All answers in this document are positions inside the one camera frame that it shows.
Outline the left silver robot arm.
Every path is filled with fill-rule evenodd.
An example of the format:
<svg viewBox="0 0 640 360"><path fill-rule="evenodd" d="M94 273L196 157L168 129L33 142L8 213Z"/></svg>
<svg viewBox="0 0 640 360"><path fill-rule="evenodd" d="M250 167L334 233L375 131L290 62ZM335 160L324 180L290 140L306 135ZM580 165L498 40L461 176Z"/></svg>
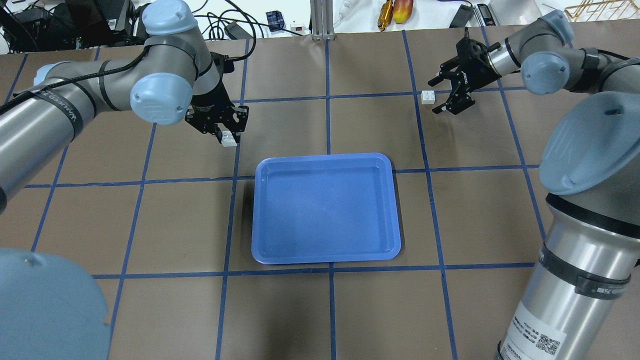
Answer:
<svg viewBox="0 0 640 360"><path fill-rule="evenodd" d="M249 120L223 76L252 54L208 50L183 0L156 0L142 12L149 37L132 60L46 64L32 87L1 107L1 209L102 112L133 111L156 125L185 121L225 147ZM3 360L106 360L108 306L94 277L62 256L1 249Z"/></svg>

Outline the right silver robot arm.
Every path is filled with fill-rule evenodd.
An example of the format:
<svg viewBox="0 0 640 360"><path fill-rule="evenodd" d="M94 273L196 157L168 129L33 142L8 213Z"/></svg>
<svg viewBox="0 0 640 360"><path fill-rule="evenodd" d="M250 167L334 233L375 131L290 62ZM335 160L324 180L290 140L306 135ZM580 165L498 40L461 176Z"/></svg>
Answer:
<svg viewBox="0 0 640 360"><path fill-rule="evenodd" d="M459 114L474 105L473 91L515 72L535 95L587 94L542 151L553 222L496 360L585 359L639 264L639 58L568 48L573 39L560 10L490 46L466 30L428 82L452 87L435 114Z"/></svg>

